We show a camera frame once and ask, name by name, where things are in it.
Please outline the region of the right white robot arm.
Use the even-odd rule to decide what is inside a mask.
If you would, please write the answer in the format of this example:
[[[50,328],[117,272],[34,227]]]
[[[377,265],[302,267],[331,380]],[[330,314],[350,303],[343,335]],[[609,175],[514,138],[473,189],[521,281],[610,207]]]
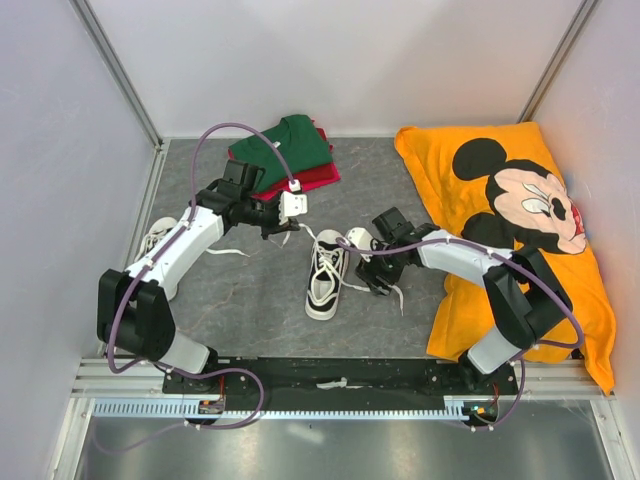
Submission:
[[[484,289],[493,325],[458,359],[458,381],[469,393],[483,392],[497,370],[541,345],[563,320],[577,322],[568,294],[533,247],[494,248],[431,223],[415,226],[397,208],[372,224],[375,234],[354,227],[346,241],[360,256],[356,276],[374,294],[395,290],[408,266],[443,271]]]

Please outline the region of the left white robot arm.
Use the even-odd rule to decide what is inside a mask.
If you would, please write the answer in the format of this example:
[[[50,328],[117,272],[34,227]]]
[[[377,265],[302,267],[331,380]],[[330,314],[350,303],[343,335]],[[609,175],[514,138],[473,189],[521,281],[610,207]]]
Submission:
[[[197,192],[177,224],[146,254],[124,271],[107,270],[99,280],[97,335],[107,345],[109,368],[121,349],[136,361],[147,360],[184,375],[198,393],[219,382],[216,351],[178,332],[170,307],[178,287],[194,263],[231,228],[259,228],[262,238],[299,228],[297,216],[307,211],[298,180],[268,201],[255,197],[263,169],[235,160],[224,174]]]

